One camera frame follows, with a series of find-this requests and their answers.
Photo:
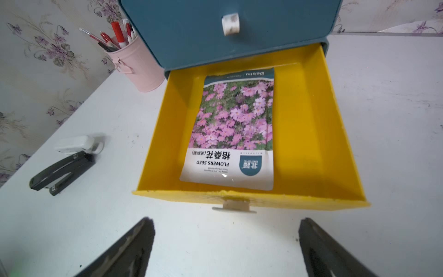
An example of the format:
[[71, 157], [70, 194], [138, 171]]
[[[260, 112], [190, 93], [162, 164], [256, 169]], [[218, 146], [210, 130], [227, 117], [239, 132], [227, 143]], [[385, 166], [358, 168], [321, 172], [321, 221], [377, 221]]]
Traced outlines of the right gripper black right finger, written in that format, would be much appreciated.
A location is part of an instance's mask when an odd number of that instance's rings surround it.
[[301, 220], [299, 243], [310, 277], [375, 276], [310, 218]]

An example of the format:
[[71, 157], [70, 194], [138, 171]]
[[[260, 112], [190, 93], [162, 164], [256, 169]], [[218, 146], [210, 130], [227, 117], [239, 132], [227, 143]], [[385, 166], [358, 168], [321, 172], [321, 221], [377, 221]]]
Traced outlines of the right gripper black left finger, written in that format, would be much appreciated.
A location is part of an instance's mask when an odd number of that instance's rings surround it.
[[77, 276], [144, 277], [154, 238], [154, 222], [145, 217]]

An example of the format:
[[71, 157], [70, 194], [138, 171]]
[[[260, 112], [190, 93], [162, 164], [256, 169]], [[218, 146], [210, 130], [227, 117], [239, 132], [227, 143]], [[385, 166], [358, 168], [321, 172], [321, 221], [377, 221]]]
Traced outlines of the yellow drawer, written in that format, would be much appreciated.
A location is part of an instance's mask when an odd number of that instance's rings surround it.
[[[180, 181], [204, 79], [261, 68], [275, 70], [273, 189]], [[322, 45], [171, 71], [135, 194], [171, 202], [303, 210], [367, 207]]]

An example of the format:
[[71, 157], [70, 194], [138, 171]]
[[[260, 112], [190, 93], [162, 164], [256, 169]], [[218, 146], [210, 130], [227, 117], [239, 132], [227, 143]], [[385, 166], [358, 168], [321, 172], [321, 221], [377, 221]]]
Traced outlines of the pink flowers seed bag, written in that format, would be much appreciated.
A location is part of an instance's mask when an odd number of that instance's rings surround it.
[[273, 189], [274, 80], [273, 68], [206, 77], [181, 181]]

